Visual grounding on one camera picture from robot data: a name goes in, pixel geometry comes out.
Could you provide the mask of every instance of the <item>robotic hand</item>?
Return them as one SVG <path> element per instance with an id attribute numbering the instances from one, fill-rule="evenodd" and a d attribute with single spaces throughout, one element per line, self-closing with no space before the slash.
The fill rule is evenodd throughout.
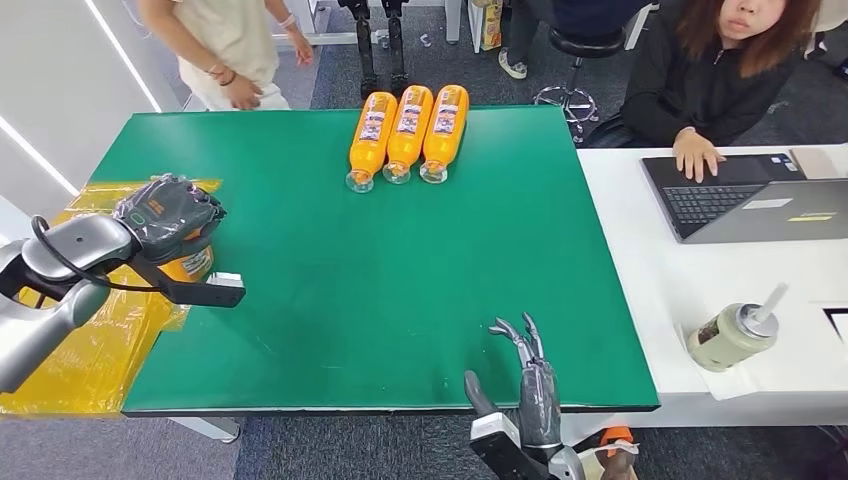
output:
<path id="1" fill-rule="evenodd" d="M 509 322 L 495 319 L 489 333 L 515 344 L 521 361 L 520 432 L 480 388 L 473 371 L 465 372 L 465 394 L 480 416 L 471 428 L 471 448 L 503 480 L 584 480 L 580 459 L 560 437 L 556 374 L 545 360 L 533 318 L 524 313 L 530 340 Z"/>
<path id="2" fill-rule="evenodd" d="M 164 175 L 122 200 L 112 217 L 86 215 L 50 229 L 33 217 L 35 238 L 0 247 L 0 393 L 14 392 L 111 289 L 157 292 L 183 305 L 235 307 L 245 290 L 226 284 L 177 282 L 158 265 L 198 252 L 226 212 L 191 182 Z M 150 287 L 118 285 L 107 274 L 129 265 Z M 28 287 L 35 307 L 17 301 Z M 40 308 L 44 297 L 56 304 Z"/>

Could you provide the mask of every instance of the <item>green table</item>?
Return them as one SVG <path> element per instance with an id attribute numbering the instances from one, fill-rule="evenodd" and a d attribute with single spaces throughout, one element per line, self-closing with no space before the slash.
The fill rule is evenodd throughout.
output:
<path id="1" fill-rule="evenodd" d="M 344 183 L 356 111 L 136 115 L 92 181 L 224 180 L 216 269 L 235 309 L 163 332 L 132 414 L 469 408 L 463 372 L 516 404 L 514 346 L 487 333 L 529 311 L 568 411 L 658 404 L 562 113 L 469 113 L 442 185 Z"/>

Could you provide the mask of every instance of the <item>white table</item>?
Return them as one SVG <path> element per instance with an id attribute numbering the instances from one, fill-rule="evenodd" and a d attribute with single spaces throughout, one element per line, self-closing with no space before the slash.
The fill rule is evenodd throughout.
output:
<path id="1" fill-rule="evenodd" d="M 840 174 L 848 173 L 848 145 L 822 148 Z M 578 152 L 662 406 L 651 413 L 566 415 L 564 440 L 574 443 L 612 425 L 848 424 L 848 348 L 823 311 L 848 307 L 848 240 L 680 245 L 640 161 L 669 156 L 669 149 Z M 778 341 L 740 364 L 756 391 L 716 400 L 676 325 L 688 333 L 729 303 L 761 303 L 779 281 L 790 289 L 775 312 Z"/>

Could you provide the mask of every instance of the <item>black wire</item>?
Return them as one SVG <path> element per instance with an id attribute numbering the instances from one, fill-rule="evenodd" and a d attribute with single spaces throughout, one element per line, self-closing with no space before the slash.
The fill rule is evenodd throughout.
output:
<path id="1" fill-rule="evenodd" d="M 74 272 L 80 278 L 84 278 L 89 282 L 100 285 L 101 287 L 114 288 L 115 290 L 125 290 L 127 292 L 155 292 L 161 293 L 162 289 L 158 287 L 136 287 L 133 285 L 122 285 L 120 283 L 112 283 L 108 280 L 104 280 L 94 274 L 86 272 L 85 270 L 77 267 L 70 260 L 68 260 L 64 255 L 59 253 L 56 250 L 49 240 L 47 240 L 47 236 L 44 234 L 47 230 L 50 230 L 50 224 L 47 223 L 47 220 L 44 219 L 41 215 L 34 215 L 32 217 L 32 233 L 35 234 L 35 238 L 44 245 L 44 248 L 53 255 L 53 258 L 59 261 L 62 265 L 67 267 L 70 271 Z"/>

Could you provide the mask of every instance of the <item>bottle label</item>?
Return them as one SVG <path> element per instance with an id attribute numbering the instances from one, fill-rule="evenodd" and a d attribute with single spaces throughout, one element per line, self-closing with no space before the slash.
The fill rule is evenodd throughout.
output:
<path id="1" fill-rule="evenodd" d="M 421 106 L 406 104 L 400 112 L 398 121 L 398 133 L 414 134 L 418 130 L 418 117 L 421 116 Z"/>
<path id="2" fill-rule="evenodd" d="M 209 267 L 211 257 L 206 252 L 206 249 L 191 254 L 181 260 L 182 266 L 189 275 L 194 275 L 197 272 Z"/>
<path id="3" fill-rule="evenodd" d="M 698 343 L 703 345 L 718 335 L 718 317 L 719 315 L 716 315 L 715 318 L 698 330 Z"/>
<path id="4" fill-rule="evenodd" d="M 459 112 L 459 92 L 447 90 L 442 92 L 436 109 L 436 121 L 433 123 L 433 133 L 453 133 L 456 127 L 456 114 Z"/>
<path id="5" fill-rule="evenodd" d="M 359 139 L 370 140 L 372 142 L 378 141 L 385 119 L 386 99 L 382 97 L 371 97 L 371 101 L 368 102 L 368 110 L 365 112 L 365 120 L 362 122 L 362 131 L 359 133 Z"/>

